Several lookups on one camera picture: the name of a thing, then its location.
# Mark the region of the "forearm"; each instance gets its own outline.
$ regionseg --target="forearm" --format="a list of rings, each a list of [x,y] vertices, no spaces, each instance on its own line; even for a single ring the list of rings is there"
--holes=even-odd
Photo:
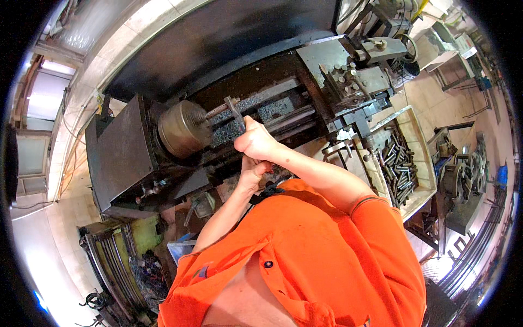
[[[273,152],[272,162],[298,175],[336,208],[349,213],[356,200],[374,195],[361,179],[336,165],[318,161],[281,146]]]
[[[237,187],[223,206],[203,226],[193,252],[202,251],[226,236],[241,218],[252,192]]]

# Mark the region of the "hand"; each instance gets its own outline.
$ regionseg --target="hand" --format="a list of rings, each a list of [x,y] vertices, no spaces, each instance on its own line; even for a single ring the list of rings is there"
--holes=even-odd
[[[240,190],[254,194],[259,190],[259,182],[265,173],[274,173],[272,163],[268,161],[254,160],[246,155],[242,158],[242,173],[238,186]]]
[[[234,147],[255,160],[272,161],[271,156],[282,144],[250,116],[245,116],[244,120],[245,133],[234,141]]]

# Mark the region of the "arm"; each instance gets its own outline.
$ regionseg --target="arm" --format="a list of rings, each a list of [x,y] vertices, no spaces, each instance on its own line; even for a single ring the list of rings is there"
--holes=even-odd
[[[247,132],[234,142],[238,151],[290,170],[345,213],[350,213],[362,196],[375,195],[367,184],[345,169],[307,157],[278,143],[262,124],[251,117],[245,117],[245,125]]]
[[[270,171],[272,171],[271,163],[243,156],[242,173],[238,186],[232,192],[231,197],[203,226],[193,252],[199,252],[210,247],[231,231],[245,212],[245,207],[251,196],[258,191],[258,183],[263,174]]]

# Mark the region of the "pile of metal rods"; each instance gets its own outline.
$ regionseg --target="pile of metal rods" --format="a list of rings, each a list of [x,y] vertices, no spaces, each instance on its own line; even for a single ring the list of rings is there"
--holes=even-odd
[[[395,127],[385,127],[391,130],[391,138],[385,141],[382,151],[376,151],[387,188],[391,195],[392,205],[399,208],[405,205],[409,194],[418,185],[413,162],[414,152],[407,147],[407,142]]]

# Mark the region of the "person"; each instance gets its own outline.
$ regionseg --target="person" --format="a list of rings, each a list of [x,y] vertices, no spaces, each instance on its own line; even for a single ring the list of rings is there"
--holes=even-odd
[[[425,282],[399,210],[251,117],[245,125],[238,185],[179,259],[158,325],[420,326]],[[273,164],[299,178],[237,225]]]

